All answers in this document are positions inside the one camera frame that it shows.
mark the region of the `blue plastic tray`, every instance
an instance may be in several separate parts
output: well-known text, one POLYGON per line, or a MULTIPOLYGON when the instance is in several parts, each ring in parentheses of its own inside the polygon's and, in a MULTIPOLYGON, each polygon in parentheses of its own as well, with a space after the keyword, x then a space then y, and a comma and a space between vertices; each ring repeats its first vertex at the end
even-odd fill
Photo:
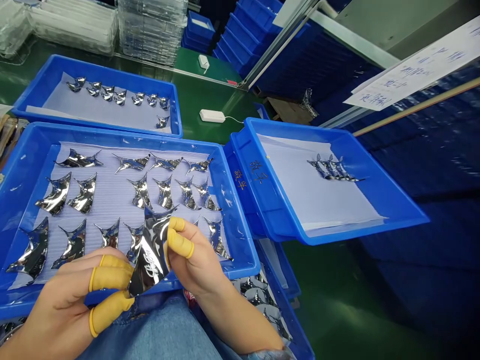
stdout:
POLYGON ((212 22, 205 16, 200 15, 194 11, 188 12, 188 23, 186 27, 194 34, 198 35, 207 40, 211 40, 215 34, 214 26, 212 22), (198 20, 202 23, 207 24, 208 28, 198 25, 193 22, 193 20, 198 20))
POLYGON ((234 13, 230 13, 230 19, 226 23, 226 28, 229 29, 236 38, 254 55, 262 55, 265 50, 272 43, 271 41, 260 42, 255 36, 240 22, 234 13))
POLYGON ((241 3, 236 4, 233 14, 259 42, 271 43, 282 30, 280 26, 273 25, 271 22, 268 24, 257 23, 254 15, 250 15, 241 3))
MULTIPOLYGON (((158 93, 160 96, 170 97, 170 126, 172 133, 162 133, 162 135, 174 138, 183 137, 184 132, 182 129, 182 119, 180 117, 179 96, 177 94, 177 87, 174 84, 60 55, 50 56, 35 78, 30 82, 30 85, 28 85, 17 101, 15 101, 11 112, 19 118, 28 119, 30 122, 41 121, 89 126, 100 129, 127 130, 134 133, 159 134, 158 131, 154 130, 27 112, 26 109, 28 105, 35 107, 43 106, 61 80, 63 72, 74 78, 86 76, 87 81, 88 79, 95 79, 95 81, 100 81, 104 84, 114 84, 115 86, 128 89, 132 92, 144 92, 147 94, 158 93)), ((135 119, 131 120, 131 125, 135 126, 135 119)))
POLYGON ((291 337, 293 338, 293 341, 290 343, 290 345, 288 345, 288 347, 298 360, 315 359, 314 351, 312 350, 309 340, 307 339, 307 336, 305 335, 304 330, 302 329, 302 326, 300 325, 299 320, 297 319, 297 316, 290 305, 289 299, 280 286, 275 273, 272 271, 269 261, 261 250, 260 244, 257 243, 255 245, 258 251, 258 258, 260 262, 263 263, 263 267, 265 269, 266 280, 270 285, 273 296, 275 296, 276 303, 281 310, 283 320, 285 320, 285 324, 290 331, 291 337))
POLYGON ((424 212, 348 131, 273 122, 252 117, 247 118, 244 124, 245 127, 236 136, 238 148, 235 150, 244 169, 248 169, 247 164, 251 162, 262 161, 262 170, 267 175, 262 183, 253 181, 250 171, 244 172, 243 175, 257 200, 269 239, 278 242, 298 239, 307 245, 319 245, 406 228, 429 221, 424 212), (349 159, 349 162, 355 164, 355 174, 359 178, 367 178, 356 185, 378 213, 387 219, 383 223, 364 222, 326 227, 321 230, 320 235, 308 237, 257 134, 331 143, 334 153, 341 153, 349 159))
POLYGON ((210 43, 204 44, 204 43, 201 43, 201 42, 198 42, 198 41, 192 39, 190 37, 190 33, 187 30, 185 30, 185 32, 183 33, 183 38, 181 40, 183 42, 183 47, 184 48, 195 50, 195 51, 197 51, 199 53, 203 53, 203 54, 207 53, 207 51, 209 49, 209 46, 210 46, 210 43))
POLYGON ((193 41, 195 41, 196 43, 198 43, 198 46, 206 46, 207 49, 208 49, 208 47, 210 46, 210 43, 212 42, 212 39, 211 39, 211 38, 205 38, 205 37, 202 37, 202 36, 197 35, 197 34, 194 33, 194 32, 192 31, 192 29, 190 29, 188 26, 185 28, 185 31, 183 32, 183 37, 185 37, 185 35, 186 35, 190 40, 193 40, 193 41))
POLYGON ((227 42, 230 49, 235 53, 242 66, 245 64, 251 64, 253 61, 257 62, 260 56, 254 55, 242 42, 230 31, 228 27, 225 28, 223 33, 223 41, 227 42))
MULTIPOLYGON (((40 210, 34 205, 46 191, 37 186, 39 179, 49 175, 53 160, 60 150, 59 142, 80 142, 107 147, 147 148, 162 150, 190 151, 211 154, 215 161, 209 166, 210 176, 215 189, 222 189, 222 196, 217 197, 218 205, 223 210, 223 227, 233 262, 223 261, 222 268, 229 279, 258 274, 260 263, 243 215, 242 206, 237 195, 236 186, 230 176, 227 159, 222 146, 202 141, 176 139, 172 137, 138 134, 127 131, 106 130, 91 127, 71 126, 51 123, 33 123, 27 126, 17 146, 13 150, 2 174, 0 184, 0 203, 4 206, 0 214, 0 286, 8 288, 15 279, 14 273, 6 273, 6 267, 17 260, 27 245, 19 227, 32 227, 26 223, 35 219, 40 210)), ((174 274, 168 276, 168 282, 162 281, 148 293, 180 289, 182 286, 174 274)), ((24 286, 15 290, 0 290, 0 319, 27 315, 37 299, 42 285, 24 286)), ((89 294, 86 304, 96 304, 110 295, 112 291, 104 290, 89 294)))

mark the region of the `green workbench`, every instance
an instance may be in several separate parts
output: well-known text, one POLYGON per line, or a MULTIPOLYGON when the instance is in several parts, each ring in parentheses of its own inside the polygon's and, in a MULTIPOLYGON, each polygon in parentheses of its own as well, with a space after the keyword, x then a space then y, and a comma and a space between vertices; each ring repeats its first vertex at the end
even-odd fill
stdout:
POLYGON ((185 139, 226 144, 232 132, 243 128, 231 118, 224 123, 204 122, 200 119, 202 109, 221 111, 238 121, 259 116, 254 106, 257 98, 253 94, 228 86, 227 80, 241 81, 232 65, 211 56, 208 57, 210 68, 205 77, 216 81, 184 73, 201 75, 205 71, 199 66, 199 53, 185 48, 178 52, 175 68, 179 71, 175 71, 130 59, 96 55, 35 37, 29 42, 30 54, 22 65, 0 62, 0 104, 12 105, 50 55, 58 54, 175 84, 185 139))
MULTIPOLYGON (((258 117, 257 99, 250 93, 221 84, 241 79, 226 62, 209 57, 208 81, 198 53, 181 48, 175 68, 158 68, 119 57, 104 57, 33 39, 30 55, 18 66, 0 62, 0 103, 13 104, 50 55, 99 64, 129 73, 172 82, 179 97, 183 137, 225 144, 230 133, 243 125, 232 119, 224 123, 203 122, 201 109, 222 111, 243 121, 258 117)), ((391 320, 380 302, 369 274, 361 270, 357 254, 342 241, 308 247, 298 241, 284 242, 283 248, 294 270, 302 295, 296 315, 317 359, 433 359, 442 345, 419 331, 391 320)))

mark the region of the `person's left hand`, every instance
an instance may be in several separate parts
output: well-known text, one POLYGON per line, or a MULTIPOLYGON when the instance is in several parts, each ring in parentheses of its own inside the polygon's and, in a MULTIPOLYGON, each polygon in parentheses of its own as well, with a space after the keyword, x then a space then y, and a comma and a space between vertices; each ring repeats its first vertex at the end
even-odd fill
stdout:
POLYGON ((134 303, 125 291, 134 268, 125 255, 104 247, 68 262, 43 287, 25 324, 2 347, 0 359, 76 359, 134 303), (85 296, 119 289, 91 310, 85 296))

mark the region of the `stacked clear trays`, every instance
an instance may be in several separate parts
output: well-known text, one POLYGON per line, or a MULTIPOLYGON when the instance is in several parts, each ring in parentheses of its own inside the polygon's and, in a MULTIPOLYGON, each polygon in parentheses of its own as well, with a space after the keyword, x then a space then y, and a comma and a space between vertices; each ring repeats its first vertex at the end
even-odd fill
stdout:
POLYGON ((118 0, 125 55, 172 66, 187 26, 187 0, 118 0))
POLYGON ((38 37, 90 51, 113 55, 117 10, 90 0, 46 0, 33 6, 30 17, 38 37))
POLYGON ((13 58, 32 32, 27 11, 23 4, 0 0, 0 58, 13 58))

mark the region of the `denim jeans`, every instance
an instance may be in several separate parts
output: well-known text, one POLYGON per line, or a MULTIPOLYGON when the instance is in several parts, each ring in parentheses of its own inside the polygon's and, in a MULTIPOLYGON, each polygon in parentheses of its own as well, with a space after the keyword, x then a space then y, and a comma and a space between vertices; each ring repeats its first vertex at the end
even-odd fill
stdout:
POLYGON ((142 296, 77 360, 290 359, 284 351, 240 357, 218 338, 207 320, 201 322, 180 291, 142 296))

